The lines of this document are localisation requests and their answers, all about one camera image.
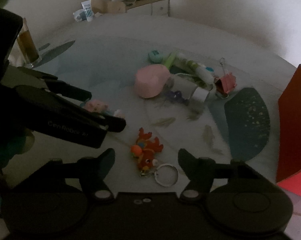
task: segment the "orange cartoon character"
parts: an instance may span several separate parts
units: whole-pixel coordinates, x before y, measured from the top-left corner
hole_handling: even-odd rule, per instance
[[[136,144],[131,147],[131,152],[137,158],[137,167],[142,174],[156,165],[155,153],[162,152],[164,148],[158,137],[155,137],[154,142],[150,141],[151,136],[151,132],[144,133],[144,129],[140,128]]]

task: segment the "white table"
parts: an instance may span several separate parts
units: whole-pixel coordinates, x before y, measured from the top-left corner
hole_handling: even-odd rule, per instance
[[[49,50],[73,40],[76,42],[63,56],[38,67],[38,70],[55,74],[61,80],[91,91],[93,98],[106,101],[113,109],[122,109],[126,115],[127,127],[122,133],[107,135],[100,149],[91,149],[35,132],[36,141],[31,151],[15,156],[4,169],[11,186],[27,178],[50,158],[62,158],[64,163],[75,162],[84,156],[96,157],[112,147],[116,151],[116,162],[105,182],[114,193],[173,191],[179,194],[188,183],[183,173],[180,174],[178,183],[171,188],[161,187],[153,178],[138,176],[128,145],[134,143],[140,127],[146,132],[152,131],[164,144],[164,150],[158,156],[163,162],[178,166],[177,151],[179,148],[186,148],[196,157],[211,157],[218,163],[229,163],[229,147],[222,140],[207,109],[200,119],[190,122],[187,120],[189,109],[186,107],[171,105],[160,108],[157,107],[158,102],[143,100],[134,94],[133,75],[136,69],[147,65],[146,52],[151,49],[166,53],[179,49],[192,59],[213,67],[217,74],[222,73],[218,61],[224,57],[228,70],[237,77],[237,91],[248,86],[257,89],[270,114],[271,132],[267,146],[248,164],[275,182],[279,149],[277,100],[292,77],[294,66],[235,35],[167,17],[103,15],[90,23],[65,26],[49,35],[41,45],[49,42],[50,46],[45,49]],[[164,117],[175,117],[177,120],[168,128],[151,125]],[[214,146],[222,150],[223,155],[212,154],[203,141],[202,132],[206,124],[212,127],[216,137]],[[78,181],[69,183],[78,186]],[[290,195],[294,203],[301,203],[301,198]],[[301,217],[293,216],[286,232],[294,239],[301,240]]]

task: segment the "wall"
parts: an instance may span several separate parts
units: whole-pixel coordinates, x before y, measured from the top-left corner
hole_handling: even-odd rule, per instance
[[[12,0],[35,40],[73,21],[84,0]],[[171,0],[171,16],[247,38],[293,65],[301,63],[301,0]]]
[[[301,63],[301,0],[171,0],[171,16],[226,30]]]

